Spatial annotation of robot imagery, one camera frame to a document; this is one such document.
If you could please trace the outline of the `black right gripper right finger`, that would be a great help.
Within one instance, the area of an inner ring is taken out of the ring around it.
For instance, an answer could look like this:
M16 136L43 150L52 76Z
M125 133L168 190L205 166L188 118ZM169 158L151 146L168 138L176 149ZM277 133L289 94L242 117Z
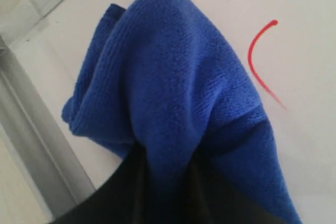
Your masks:
M192 223L301 223L276 157L195 155Z

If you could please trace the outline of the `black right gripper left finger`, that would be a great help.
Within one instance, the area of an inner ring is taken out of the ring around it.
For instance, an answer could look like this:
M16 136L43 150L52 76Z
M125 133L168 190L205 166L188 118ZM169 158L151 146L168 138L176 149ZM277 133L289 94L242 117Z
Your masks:
M97 191L53 223L143 223L143 148L133 147Z

